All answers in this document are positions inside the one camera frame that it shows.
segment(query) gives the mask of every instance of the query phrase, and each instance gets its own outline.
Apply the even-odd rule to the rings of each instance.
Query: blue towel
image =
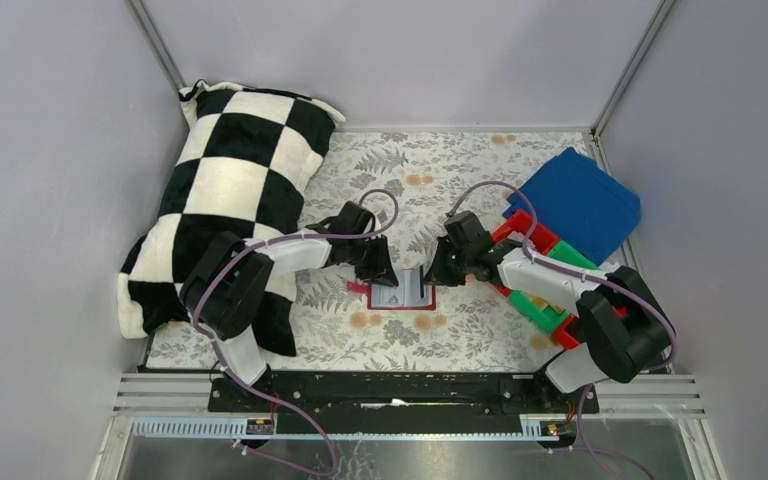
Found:
[[[520,190],[540,223],[597,265],[640,223],[640,198],[572,147],[549,160]],[[528,210],[517,194],[508,202],[505,218]]]

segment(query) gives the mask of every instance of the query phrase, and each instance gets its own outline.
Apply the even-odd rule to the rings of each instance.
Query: floral tablecloth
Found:
[[[299,225],[336,214],[370,188],[385,188],[401,205],[387,232],[394,267],[426,264],[445,212],[467,187],[490,179],[519,186],[569,146],[585,153],[579,133],[335,133],[305,192]],[[508,193],[479,189],[463,208],[492,231],[504,221]],[[364,206],[381,222],[393,211],[383,195]],[[347,291],[351,279],[351,267],[297,273],[291,322],[298,356],[265,352],[272,368],[526,372],[559,351],[487,284],[438,287],[436,311],[387,312],[367,310],[365,298]],[[146,366],[209,369],[215,362],[204,337],[170,323],[156,332]]]

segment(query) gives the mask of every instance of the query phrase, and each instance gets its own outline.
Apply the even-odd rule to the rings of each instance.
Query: black and white checkered pillow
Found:
[[[128,254],[118,279],[119,326],[144,337],[187,321],[178,292],[217,234],[273,238],[298,230],[308,180],[345,117],[294,93],[199,81],[180,92],[190,134],[157,223]],[[253,322],[258,345],[296,354],[289,322],[293,275],[271,278]]]

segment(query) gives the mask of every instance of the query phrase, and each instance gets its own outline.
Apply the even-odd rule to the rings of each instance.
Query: gray wall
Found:
[[[580,127],[658,0],[147,0],[185,78],[308,92],[346,129]]]
[[[184,135],[122,1],[0,1],[0,478],[85,478],[119,374],[115,273]]]
[[[726,470],[768,478],[768,2],[681,2],[604,143]]]

